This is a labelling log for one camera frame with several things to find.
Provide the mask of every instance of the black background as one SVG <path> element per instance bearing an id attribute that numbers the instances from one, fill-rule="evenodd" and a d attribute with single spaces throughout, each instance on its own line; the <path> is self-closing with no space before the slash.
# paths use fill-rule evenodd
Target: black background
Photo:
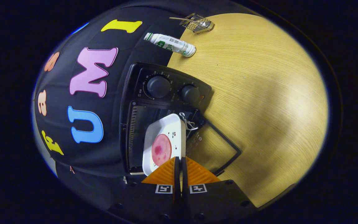
<path id="1" fill-rule="evenodd" d="M 50 172 L 35 148 L 30 99 L 51 51 L 122 2 L 0 2 L 0 223 L 118 222 Z M 344 121 L 330 161 L 247 222 L 358 223 L 358 1 L 258 3 L 298 27 L 327 56 L 341 87 Z"/>

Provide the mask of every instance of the yellow letter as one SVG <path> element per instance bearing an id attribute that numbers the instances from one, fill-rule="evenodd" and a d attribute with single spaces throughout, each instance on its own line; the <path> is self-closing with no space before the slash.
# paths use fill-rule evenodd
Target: yellow letter
<path id="1" fill-rule="evenodd" d="M 113 20 L 106 24 L 102 28 L 102 32 L 109 29 L 115 29 L 115 30 L 126 30 L 127 33 L 133 33 L 135 30 L 140 27 L 142 24 L 142 21 L 136 21 L 136 22 L 127 22 L 127 21 L 117 21 Z"/>
<path id="2" fill-rule="evenodd" d="M 42 136 L 44 137 L 45 142 L 47 143 L 48 148 L 51 151 L 56 151 L 56 152 L 64 155 L 57 142 L 53 143 L 53 140 L 50 137 L 45 136 L 44 130 L 42 130 L 41 133 L 42 133 Z"/>

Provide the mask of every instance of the pink letter m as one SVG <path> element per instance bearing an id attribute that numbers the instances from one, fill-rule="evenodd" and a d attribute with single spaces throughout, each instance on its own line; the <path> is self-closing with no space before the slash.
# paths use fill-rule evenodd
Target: pink letter m
<path id="1" fill-rule="evenodd" d="M 70 94 L 74 95 L 77 91 L 94 92 L 99 97 L 104 97 L 107 91 L 106 81 L 91 83 L 99 78 L 108 75 L 108 72 L 96 65 L 104 64 L 106 68 L 110 67 L 117 56 L 118 48 L 111 50 L 89 50 L 87 47 L 82 49 L 78 55 L 77 62 L 85 68 L 85 71 L 71 78 Z"/>

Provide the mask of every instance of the bottle label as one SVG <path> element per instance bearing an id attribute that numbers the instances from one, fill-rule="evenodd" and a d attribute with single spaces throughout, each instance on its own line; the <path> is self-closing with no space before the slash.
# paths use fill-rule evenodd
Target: bottle label
<path id="1" fill-rule="evenodd" d="M 187 56 L 190 50 L 188 43 L 168 35 L 160 35 L 158 39 L 155 40 L 155 45 L 184 56 Z"/>
<path id="2" fill-rule="evenodd" d="M 158 43 L 156 43 L 155 45 L 157 45 L 158 47 L 164 47 L 165 42 L 164 41 L 158 41 Z"/>

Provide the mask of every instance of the wooden table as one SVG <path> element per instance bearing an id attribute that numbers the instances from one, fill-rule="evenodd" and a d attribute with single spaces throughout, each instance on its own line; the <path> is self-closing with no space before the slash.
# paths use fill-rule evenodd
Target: wooden table
<path id="1" fill-rule="evenodd" d="M 263 17 L 209 17 L 210 32 L 185 30 L 190 58 L 172 54 L 168 67 L 209 84 L 205 112 L 242 150 L 221 180 L 232 179 L 256 207 L 297 183 L 324 142 L 328 99 L 321 75 L 290 35 Z"/>

